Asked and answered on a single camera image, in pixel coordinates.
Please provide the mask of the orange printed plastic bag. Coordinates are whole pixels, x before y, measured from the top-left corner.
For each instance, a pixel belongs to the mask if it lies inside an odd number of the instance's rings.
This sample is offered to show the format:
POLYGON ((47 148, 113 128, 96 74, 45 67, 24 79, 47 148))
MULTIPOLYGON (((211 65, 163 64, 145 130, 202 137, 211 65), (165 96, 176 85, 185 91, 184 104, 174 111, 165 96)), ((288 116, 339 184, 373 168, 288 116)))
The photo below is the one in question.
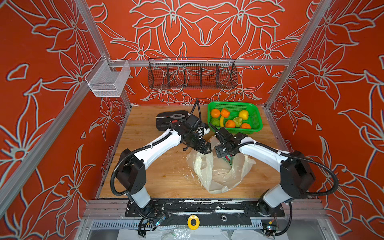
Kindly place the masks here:
POLYGON ((256 164, 248 155, 234 156, 231 167, 214 150, 203 155, 195 150, 187 155, 187 164, 198 177, 201 185, 211 194, 226 193, 237 187, 256 164))

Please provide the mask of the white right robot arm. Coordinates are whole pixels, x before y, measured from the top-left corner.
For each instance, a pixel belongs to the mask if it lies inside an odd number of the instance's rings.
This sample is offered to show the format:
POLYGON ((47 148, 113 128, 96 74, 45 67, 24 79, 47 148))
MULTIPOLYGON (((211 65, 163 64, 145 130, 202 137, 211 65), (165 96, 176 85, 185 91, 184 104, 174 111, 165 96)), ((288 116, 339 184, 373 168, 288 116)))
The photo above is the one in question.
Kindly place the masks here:
POLYGON ((310 160, 301 152, 286 152, 262 144, 248 135, 231 134, 225 128, 210 125, 220 145, 215 147, 219 158, 244 154, 253 157, 276 170, 280 174, 280 183, 267 190, 259 200, 260 207, 276 208, 281 203, 295 199, 306 199, 308 196, 331 195, 339 188, 339 179, 334 171, 327 166, 310 160), (323 169, 333 180, 329 190, 324 192, 309 192, 315 182, 315 174, 311 164, 323 169))

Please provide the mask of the red dragon fruit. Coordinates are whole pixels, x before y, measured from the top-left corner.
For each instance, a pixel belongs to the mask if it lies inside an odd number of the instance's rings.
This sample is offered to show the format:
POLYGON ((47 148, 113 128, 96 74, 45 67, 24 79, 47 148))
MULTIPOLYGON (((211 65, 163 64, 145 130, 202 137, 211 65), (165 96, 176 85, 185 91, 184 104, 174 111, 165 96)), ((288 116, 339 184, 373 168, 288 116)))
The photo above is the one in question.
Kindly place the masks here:
POLYGON ((223 157, 223 159, 232 167, 233 166, 233 162, 234 162, 234 156, 232 155, 227 155, 225 157, 223 157))

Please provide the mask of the green apple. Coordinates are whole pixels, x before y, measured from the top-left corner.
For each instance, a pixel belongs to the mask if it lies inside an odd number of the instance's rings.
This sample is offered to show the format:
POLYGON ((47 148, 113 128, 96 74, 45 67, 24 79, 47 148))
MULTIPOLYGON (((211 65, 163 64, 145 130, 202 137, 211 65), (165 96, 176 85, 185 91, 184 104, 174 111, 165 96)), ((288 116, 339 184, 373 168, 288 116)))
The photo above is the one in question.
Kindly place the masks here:
POLYGON ((235 123, 236 128, 240 128, 241 125, 243 124, 243 118, 241 117, 236 117, 233 119, 233 121, 235 123))

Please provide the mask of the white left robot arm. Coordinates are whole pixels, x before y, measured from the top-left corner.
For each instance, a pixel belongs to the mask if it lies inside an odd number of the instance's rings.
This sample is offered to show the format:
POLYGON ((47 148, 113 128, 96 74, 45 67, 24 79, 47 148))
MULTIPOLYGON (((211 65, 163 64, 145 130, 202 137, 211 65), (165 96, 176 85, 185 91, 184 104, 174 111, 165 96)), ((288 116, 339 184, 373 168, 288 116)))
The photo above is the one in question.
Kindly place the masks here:
POLYGON ((112 171, 110 188, 112 193, 128 196, 137 207, 144 209, 151 201, 146 190, 146 170, 168 150, 184 144, 184 151, 193 150, 206 155, 212 152, 211 143, 203 136, 210 132, 210 127, 203 122, 200 101, 196 100, 190 112, 169 113, 156 117, 167 126, 162 135, 147 145, 133 151, 126 149, 112 171))

